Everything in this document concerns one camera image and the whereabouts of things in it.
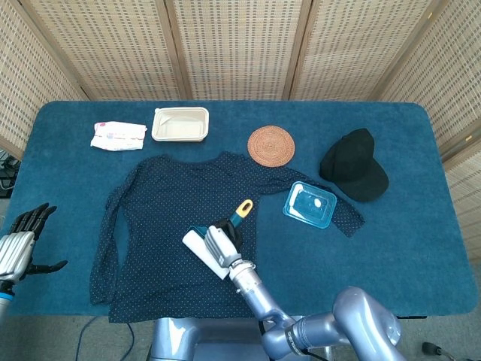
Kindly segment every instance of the blue table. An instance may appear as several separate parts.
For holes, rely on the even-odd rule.
[[[162,143],[150,137],[155,108],[203,106],[209,135],[201,143]],[[143,150],[91,148],[102,121],[145,124]],[[247,139],[267,124],[295,140],[289,163],[314,179],[319,161],[342,135],[367,127],[390,186],[375,202],[352,202],[366,224],[347,238],[331,225],[317,229],[282,214],[286,193],[259,205],[259,273],[291,314],[329,311],[335,295],[354,285],[400,316],[455,314],[477,301],[473,274],[437,152],[428,115],[415,104],[379,102],[52,102],[39,112],[5,225],[16,215],[57,205],[35,249],[35,262],[69,264],[16,286],[17,314],[107,314],[89,302],[89,273],[108,194],[142,159],[169,153],[178,160],[212,159],[221,150],[247,154]],[[326,185],[343,194],[333,184]],[[127,229],[120,220],[120,253]]]

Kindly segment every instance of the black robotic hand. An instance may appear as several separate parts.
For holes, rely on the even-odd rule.
[[[35,246],[35,242],[38,240],[42,230],[44,229],[45,222],[56,209],[56,206],[49,207],[49,204],[45,203],[31,211],[21,214],[15,219],[8,232],[8,235],[4,236],[0,240],[0,244],[3,244],[3,246],[10,246],[10,248],[15,246],[18,248],[22,247],[23,244],[25,244],[25,246],[28,244],[28,246],[33,248],[33,246]],[[2,251],[7,252],[8,250],[6,247],[2,247],[0,249],[0,259],[2,258]],[[68,263],[68,261],[63,260],[55,265],[34,265],[32,263],[32,251],[33,249],[28,250],[27,248],[24,252],[20,253],[17,259],[16,269],[11,269],[11,272],[16,272],[17,274],[23,272],[21,275],[17,275],[17,277],[20,276],[20,278],[16,278],[18,281],[22,280],[26,275],[56,272]],[[22,256],[28,257],[28,262],[26,262],[26,259],[21,262]]]

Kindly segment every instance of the food container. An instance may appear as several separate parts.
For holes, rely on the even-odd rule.
[[[336,203],[337,198],[334,194],[304,182],[295,182],[287,197],[283,213],[324,229],[331,222]]]
[[[202,141],[209,132],[209,112],[202,107],[157,108],[152,138],[156,141]]]

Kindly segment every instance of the blue plastic container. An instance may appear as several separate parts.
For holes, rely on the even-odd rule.
[[[337,198],[334,194],[304,182],[295,182],[287,197],[283,213],[324,229],[331,222],[336,203]]]

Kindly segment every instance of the woven round coaster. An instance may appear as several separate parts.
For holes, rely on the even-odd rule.
[[[263,126],[250,135],[250,156],[260,165],[280,167],[294,156],[294,140],[279,126]]]

